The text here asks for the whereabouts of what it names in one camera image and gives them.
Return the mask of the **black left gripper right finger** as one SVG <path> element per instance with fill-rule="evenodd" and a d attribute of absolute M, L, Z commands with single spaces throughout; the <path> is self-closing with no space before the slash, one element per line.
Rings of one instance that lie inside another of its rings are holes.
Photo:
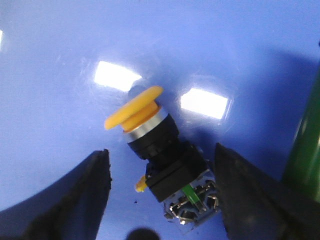
<path fill-rule="evenodd" d="M 318 240 L 320 204 L 291 190 L 236 151 L 215 145 L 214 175 L 230 240 Z"/>

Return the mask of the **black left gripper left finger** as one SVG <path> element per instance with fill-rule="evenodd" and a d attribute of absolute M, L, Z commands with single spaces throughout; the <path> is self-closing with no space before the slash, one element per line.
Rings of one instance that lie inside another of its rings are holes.
<path fill-rule="evenodd" d="M 0 238 L 94 240 L 111 183 L 109 151 L 94 151 L 47 188 L 2 210 Z"/>

